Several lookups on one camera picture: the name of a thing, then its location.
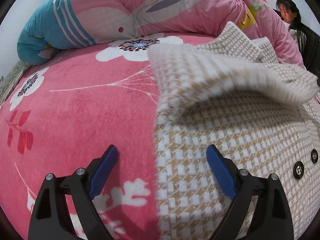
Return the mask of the beige white houndstooth coat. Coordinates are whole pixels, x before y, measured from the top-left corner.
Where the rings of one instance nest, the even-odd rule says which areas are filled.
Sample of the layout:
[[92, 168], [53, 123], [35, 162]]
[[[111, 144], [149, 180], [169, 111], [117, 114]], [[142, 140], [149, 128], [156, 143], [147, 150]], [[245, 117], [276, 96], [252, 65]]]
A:
[[227, 23], [213, 42], [154, 44], [148, 57], [159, 102], [154, 127], [161, 239], [208, 239], [231, 200], [212, 174], [215, 145], [237, 168], [279, 176], [293, 237], [319, 211], [318, 78], [279, 63], [268, 38]]

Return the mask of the pink floral fleece blanket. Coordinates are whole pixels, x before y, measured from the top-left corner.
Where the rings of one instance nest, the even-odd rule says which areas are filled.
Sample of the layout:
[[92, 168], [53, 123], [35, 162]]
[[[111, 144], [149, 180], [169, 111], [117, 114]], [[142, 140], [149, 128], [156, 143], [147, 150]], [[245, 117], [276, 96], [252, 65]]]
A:
[[1, 208], [23, 239], [45, 176], [71, 175], [110, 145], [119, 155], [93, 203], [114, 239], [207, 239], [207, 139], [154, 130], [158, 88], [147, 49], [204, 44], [201, 34], [154, 34], [141, 50], [111, 42], [64, 51], [31, 68], [1, 106]]

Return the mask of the grey green mattress edge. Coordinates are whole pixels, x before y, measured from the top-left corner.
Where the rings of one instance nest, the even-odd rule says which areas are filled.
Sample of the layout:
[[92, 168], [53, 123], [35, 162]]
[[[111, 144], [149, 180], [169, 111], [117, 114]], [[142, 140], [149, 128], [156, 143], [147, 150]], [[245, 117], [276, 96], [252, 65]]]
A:
[[32, 67], [31, 64], [18, 61], [9, 74], [1, 81], [1, 105], [7, 100], [22, 76]]

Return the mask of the black padded headboard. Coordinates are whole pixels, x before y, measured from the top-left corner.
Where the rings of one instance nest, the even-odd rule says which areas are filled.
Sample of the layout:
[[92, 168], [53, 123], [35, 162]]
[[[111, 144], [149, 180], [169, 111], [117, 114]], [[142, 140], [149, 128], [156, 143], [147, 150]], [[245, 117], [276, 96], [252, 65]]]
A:
[[300, 25], [300, 37], [298, 39], [302, 51], [303, 63], [306, 69], [319, 77], [319, 35], [305, 24]]

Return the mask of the seated woman with black hair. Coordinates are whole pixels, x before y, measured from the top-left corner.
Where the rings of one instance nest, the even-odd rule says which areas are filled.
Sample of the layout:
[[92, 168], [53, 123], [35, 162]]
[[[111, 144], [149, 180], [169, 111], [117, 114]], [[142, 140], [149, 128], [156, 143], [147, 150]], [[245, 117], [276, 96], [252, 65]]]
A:
[[276, 7], [289, 34], [302, 54], [306, 45], [306, 35], [302, 31], [302, 20], [299, 9], [293, 0], [277, 0]]

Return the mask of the pink blue cartoon duvet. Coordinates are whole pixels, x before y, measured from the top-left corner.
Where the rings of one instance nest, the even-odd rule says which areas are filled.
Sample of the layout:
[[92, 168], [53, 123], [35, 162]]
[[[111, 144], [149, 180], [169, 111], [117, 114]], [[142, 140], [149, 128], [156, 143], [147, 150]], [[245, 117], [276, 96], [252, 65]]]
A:
[[46, 0], [24, 25], [17, 54], [39, 65], [64, 49], [156, 33], [217, 37], [227, 22], [250, 39], [268, 38], [280, 62], [303, 66], [285, 24], [263, 0]]

